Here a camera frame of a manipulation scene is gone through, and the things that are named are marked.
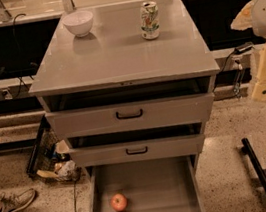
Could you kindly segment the red apple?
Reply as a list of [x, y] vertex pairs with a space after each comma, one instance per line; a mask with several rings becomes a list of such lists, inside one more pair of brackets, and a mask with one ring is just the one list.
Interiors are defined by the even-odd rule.
[[128, 204], [127, 198], [121, 193], [113, 195], [110, 202], [111, 207], [116, 212], [122, 212], [126, 210]]

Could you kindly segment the grey drawer cabinet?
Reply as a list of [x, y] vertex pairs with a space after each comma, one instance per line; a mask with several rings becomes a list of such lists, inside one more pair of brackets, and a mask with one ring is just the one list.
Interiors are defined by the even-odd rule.
[[[136, 2], [94, 8], [78, 38], [57, 27], [30, 92], [46, 113], [211, 93], [219, 67], [181, 0], [157, 0], [161, 33], [140, 35]], [[208, 121], [63, 138], [73, 148], [204, 133]]]

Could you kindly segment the grey top drawer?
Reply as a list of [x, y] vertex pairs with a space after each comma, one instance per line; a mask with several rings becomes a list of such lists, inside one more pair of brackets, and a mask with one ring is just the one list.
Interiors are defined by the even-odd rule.
[[[162, 128], [208, 121], [213, 97], [211, 93], [196, 94], [106, 107], [64, 110], [46, 113], [45, 116], [55, 133], [63, 138]], [[143, 109], [142, 117], [116, 119], [116, 112], [131, 114], [139, 109]]]

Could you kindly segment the grey open bottom drawer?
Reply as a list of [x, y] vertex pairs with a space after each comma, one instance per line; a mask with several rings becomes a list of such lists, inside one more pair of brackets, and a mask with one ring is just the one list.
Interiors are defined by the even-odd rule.
[[98, 165], [86, 171], [90, 212], [116, 212], [110, 200], [119, 193], [128, 200], [122, 212], [205, 212], [190, 157]]

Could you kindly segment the grey middle drawer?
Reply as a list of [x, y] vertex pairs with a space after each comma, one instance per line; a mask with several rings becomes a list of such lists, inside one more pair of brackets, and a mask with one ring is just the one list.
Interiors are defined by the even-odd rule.
[[[169, 137], [151, 139], [139, 142], [91, 146], [71, 149], [70, 156], [78, 166], [99, 166], [159, 158], [171, 158], [183, 155], [200, 153], [205, 140], [204, 134], [193, 136]], [[126, 149], [140, 149], [148, 147], [146, 154], [126, 155]]]

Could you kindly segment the black power adapter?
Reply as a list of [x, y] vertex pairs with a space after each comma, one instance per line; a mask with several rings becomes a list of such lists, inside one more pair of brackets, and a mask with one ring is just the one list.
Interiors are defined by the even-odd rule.
[[237, 55], [241, 55], [243, 53], [246, 53], [247, 51], [251, 50], [254, 44], [252, 42], [246, 42], [238, 47], [234, 48], [234, 52]]

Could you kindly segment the black metal bar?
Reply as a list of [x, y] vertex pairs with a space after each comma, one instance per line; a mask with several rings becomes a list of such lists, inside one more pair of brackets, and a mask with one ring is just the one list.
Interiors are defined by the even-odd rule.
[[251, 147], [249, 140], [247, 138], [242, 138], [241, 143], [243, 144], [242, 152], [247, 154], [249, 159], [251, 160], [251, 164], [254, 168], [254, 171], [259, 177], [259, 181], [262, 185], [262, 188], [266, 193], [266, 173], [263, 170], [262, 165], [259, 162], [259, 159], [257, 159], [256, 153], [254, 152], [253, 147]]

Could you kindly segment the green white soda can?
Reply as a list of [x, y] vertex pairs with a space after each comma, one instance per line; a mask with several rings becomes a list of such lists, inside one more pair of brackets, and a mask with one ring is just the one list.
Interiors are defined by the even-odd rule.
[[159, 37], [159, 10], [155, 1], [145, 1], [140, 7], [141, 35], [146, 40]]

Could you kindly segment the white bowl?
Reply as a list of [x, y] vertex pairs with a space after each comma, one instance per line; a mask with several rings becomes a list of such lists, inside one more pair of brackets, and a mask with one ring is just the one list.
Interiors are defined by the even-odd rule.
[[73, 35], [82, 37], [89, 34], [94, 15], [90, 11], [75, 11], [64, 16], [62, 24]]

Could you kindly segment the grey sneaker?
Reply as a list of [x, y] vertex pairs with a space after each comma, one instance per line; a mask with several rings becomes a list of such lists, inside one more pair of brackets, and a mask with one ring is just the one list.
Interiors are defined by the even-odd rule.
[[28, 207], [36, 197], [36, 191], [34, 189], [28, 189], [19, 195], [10, 195], [10, 197], [2, 197], [0, 212], [18, 212]]

